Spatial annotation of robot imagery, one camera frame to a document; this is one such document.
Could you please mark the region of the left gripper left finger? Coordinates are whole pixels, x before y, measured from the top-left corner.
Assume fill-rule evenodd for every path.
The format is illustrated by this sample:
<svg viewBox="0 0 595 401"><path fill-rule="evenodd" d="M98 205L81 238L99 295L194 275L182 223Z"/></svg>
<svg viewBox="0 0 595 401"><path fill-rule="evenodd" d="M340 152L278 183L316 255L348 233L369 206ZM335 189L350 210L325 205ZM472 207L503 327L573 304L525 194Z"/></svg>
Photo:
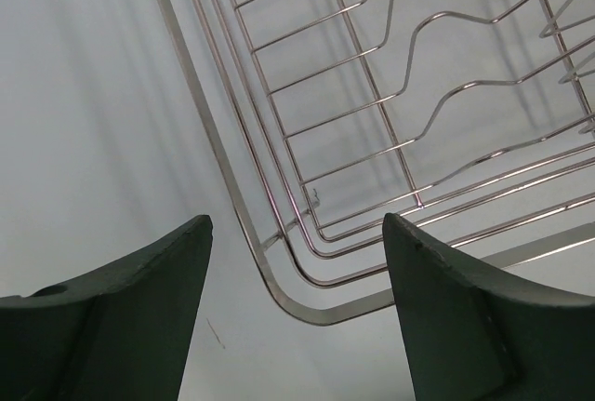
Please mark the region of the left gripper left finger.
<svg viewBox="0 0 595 401"><path fill-rule="evenodd" d="M98 269L1 300L5 400L175 400L213 244L196 216Z"/></svg>

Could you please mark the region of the steel wire dish rack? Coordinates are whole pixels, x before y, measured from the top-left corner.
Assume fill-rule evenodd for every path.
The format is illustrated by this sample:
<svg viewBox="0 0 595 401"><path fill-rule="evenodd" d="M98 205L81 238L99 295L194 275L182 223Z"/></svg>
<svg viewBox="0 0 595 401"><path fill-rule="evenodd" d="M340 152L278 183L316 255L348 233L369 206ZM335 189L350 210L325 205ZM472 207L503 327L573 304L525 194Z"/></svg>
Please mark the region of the steel wire dish rack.
<svg viewBox="0 0 595 401"><path fill-rule="evenodd" d="M505 269L594 243L594 0L157 0L260 278L329 327L393 303L395 212Z"/></svg>

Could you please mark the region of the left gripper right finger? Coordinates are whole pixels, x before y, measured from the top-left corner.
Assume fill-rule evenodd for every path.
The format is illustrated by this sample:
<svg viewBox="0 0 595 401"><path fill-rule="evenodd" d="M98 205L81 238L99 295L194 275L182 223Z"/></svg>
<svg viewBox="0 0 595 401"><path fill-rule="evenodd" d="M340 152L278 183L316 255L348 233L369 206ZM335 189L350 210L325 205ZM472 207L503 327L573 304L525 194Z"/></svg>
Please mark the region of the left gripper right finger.
<svg viewBox="0 0 595 401"><path fill-rule="evenodd" d="M594 300L496 268L389 213L383 246L418 400L590 400Z"/></svg>

